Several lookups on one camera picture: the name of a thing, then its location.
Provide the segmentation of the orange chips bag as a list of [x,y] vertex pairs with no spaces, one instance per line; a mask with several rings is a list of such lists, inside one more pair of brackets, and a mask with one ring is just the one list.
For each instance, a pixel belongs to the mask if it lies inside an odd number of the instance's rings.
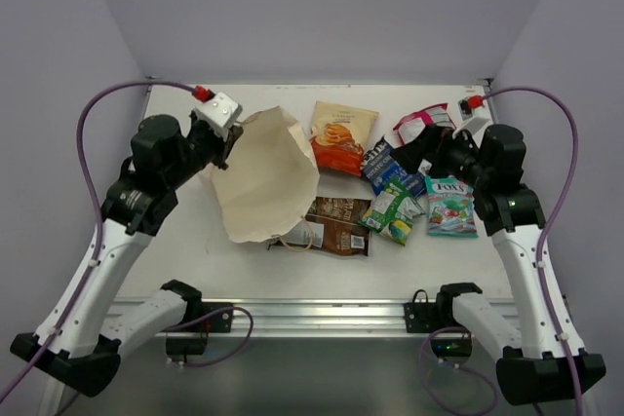
[[379,113],[317,101],[311,122],[311,144],[320,168],[361,175],[366,144]]

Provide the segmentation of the brown snack bag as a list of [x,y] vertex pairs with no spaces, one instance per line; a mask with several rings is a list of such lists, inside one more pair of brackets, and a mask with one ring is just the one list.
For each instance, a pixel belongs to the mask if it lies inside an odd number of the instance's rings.
[[295,252],[319,250],[338,256],[368,256],[371,231],[360,218],[371,200],[317,196],[305,216],[287,233],[270,240],[267,248]]

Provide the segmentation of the cream paper bag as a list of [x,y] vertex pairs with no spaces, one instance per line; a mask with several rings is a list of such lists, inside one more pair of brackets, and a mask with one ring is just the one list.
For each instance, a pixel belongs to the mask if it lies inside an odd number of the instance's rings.
[[210,166],[199,180],[218,205],[231,242],[280,241],[316,199],[316,157],[303,126],[281,106],[254,113],[242,129],[228,168]]

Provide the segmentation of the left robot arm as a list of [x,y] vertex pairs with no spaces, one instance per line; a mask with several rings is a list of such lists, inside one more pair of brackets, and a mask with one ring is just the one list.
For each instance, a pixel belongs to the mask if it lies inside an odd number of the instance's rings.
[[198,112],[191,114],[189,133],[169,115],[143,120],[70,285],[35,331],[16,336],[11,353],[78,394],[95,397],[122,360],[154,335],[196,328],[203,317],[201,293],[176,280],[118,320],[107,314],[133,265],[175,209],[177,189],[208,165],[226,169],[242,133],[237,124],[216,131]]

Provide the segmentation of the pink snack bag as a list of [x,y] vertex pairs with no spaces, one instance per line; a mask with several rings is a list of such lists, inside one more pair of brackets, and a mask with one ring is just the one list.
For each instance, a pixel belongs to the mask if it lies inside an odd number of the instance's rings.
[[446,103],[434,104],[402,117],[393,131],[405,145],[416,139],[428,125],[455,129]]

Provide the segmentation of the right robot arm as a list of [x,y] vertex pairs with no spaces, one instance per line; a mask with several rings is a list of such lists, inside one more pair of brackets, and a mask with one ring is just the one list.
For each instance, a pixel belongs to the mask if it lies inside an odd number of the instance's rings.
[[523,134],[491,125],[480,142],[466,131],[427,126],[392,151],[408,173],[428,162],[437,176],[453,176],[472,189],[482,220],[502,263],[519,326],[497,313],[470,283],[441,286],[433,310],[439,327],[475,336],[495,362],[498,388],[512,405],[582,397],[605,376],[601,355],[586,350],[554,274],[547,247],[547,220],[537,195],[522,182]]

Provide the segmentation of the green snack bag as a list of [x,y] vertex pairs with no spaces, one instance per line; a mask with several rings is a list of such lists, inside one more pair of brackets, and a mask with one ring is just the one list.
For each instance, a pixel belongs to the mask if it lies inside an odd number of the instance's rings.
[[358,224],[399,246],[405,246],[416,217],[425,213],[410,191],[396,177],[389,178]]

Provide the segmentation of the blue potato chips bag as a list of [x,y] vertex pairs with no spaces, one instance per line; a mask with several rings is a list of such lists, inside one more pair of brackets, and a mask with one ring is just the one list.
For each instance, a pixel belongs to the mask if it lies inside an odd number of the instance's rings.
[[391,179],[396,178],[409,193],[417,198],[426,192],[424,175],[421,172],[407,173],[391,156],[394,147],[385,137],[380,138],[363,157],[360,166],[362,177],[378,195]]

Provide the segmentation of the teal Fox's candy bag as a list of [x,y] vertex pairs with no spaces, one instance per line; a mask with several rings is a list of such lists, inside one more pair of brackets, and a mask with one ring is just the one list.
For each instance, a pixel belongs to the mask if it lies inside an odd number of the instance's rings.
[[473,189],[454,177],[425,176],[430,236],[477,238]]

